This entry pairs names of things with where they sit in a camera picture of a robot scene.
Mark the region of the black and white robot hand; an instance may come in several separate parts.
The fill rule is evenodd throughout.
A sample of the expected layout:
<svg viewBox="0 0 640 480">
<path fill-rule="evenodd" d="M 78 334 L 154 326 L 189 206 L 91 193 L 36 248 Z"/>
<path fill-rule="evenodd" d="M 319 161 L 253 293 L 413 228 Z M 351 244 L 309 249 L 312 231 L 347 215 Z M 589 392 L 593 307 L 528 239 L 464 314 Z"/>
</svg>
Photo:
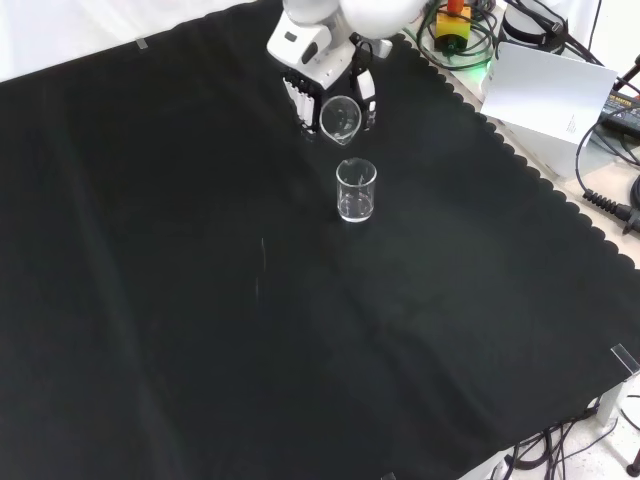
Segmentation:
<svg viewBox="0 0 640 480">
<path fill-rule="evenodd" d="M 376 121 L 377 98 L 370 66 L 388 57 L 388 39 L 353 32 L 336 12 L 315 25 L 283 13 L 267 42 L 301 131 L 346 146 Z"/>
</svg>

